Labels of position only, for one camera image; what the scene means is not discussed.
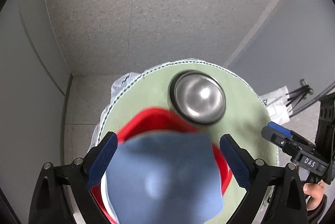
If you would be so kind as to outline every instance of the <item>stainless steel bowl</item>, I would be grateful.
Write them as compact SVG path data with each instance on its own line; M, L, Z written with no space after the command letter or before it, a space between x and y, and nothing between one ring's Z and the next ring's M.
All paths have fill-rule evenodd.
M169 96L176 112L195 124L216 123L226 110L225 94L220 84L199 71L176 75L170 83Z

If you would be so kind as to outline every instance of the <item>blue cloth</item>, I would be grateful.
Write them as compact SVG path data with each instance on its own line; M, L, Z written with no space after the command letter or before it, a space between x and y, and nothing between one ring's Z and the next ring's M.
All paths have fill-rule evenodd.
M223 208L210 139L150 132L119 145L106 170L120 224L201 224Z

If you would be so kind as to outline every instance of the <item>white paper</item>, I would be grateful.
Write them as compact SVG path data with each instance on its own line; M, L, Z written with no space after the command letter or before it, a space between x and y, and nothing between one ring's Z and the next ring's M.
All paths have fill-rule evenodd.
M282 125L290 120L292 106L286 107L289 91L286 86L269 92L259 98L263 101L272 122Z

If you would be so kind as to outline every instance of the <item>red basket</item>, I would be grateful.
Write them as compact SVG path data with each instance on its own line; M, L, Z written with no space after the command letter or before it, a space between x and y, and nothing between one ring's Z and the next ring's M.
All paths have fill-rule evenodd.
M198 132L195 127L185 122L175 113L166 109L152 107L139 112L118 132L118 143L121 144L135 135L150 130L172 130L179 133ZM212 150L221 176L221 192L223 195L232 179L232 172L220 149L213 143ZM94 187L92 189L92 194L110 222L116 224L114 219L108 214L103 204L100 186Z

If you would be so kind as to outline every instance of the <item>tiled floor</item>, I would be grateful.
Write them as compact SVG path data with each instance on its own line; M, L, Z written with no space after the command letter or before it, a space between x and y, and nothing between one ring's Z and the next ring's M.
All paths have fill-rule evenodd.
M70 163L76 157L83 157L88 150L95 125L99 122L100 114L110 101L110 90L119 75L74 77L65 125L65 163ZM284 126L294 130L308 140L314 141L318 127L320 104L316 103L307 110L294 116ZM290 157L279 152L280 166L285 166ZM326 194L330 199L335 197L329 186ZM84 224L73 197L71 198L77 223ZM259 224L260 218L253 224Z
M111 100L118 75L74 77L65 119L64 153L68 164L87 153L100 114Z

